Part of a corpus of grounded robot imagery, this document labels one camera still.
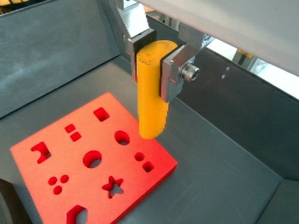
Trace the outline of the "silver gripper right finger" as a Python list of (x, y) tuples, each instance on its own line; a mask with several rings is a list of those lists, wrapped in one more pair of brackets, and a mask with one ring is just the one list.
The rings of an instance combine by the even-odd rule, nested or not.
[(179, 39), (184, 44), (163, 59), (160, 96), (165, 102), (181, 92), (183, 83), (197, 78), (200, 69), (193, 65), (195, 56), (212, 42), (213, 37), (187, 24), (180, 24)]

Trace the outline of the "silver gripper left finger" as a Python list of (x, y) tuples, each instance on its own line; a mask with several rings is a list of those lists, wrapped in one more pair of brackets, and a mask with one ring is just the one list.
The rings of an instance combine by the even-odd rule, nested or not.
[(156, 33), (149, 28), (144, 6), (136, 0), (116, 0), (116, 15), (124, 29), (132, 78), (136, 81), (136, 54), (145, 45), (156, 40)]

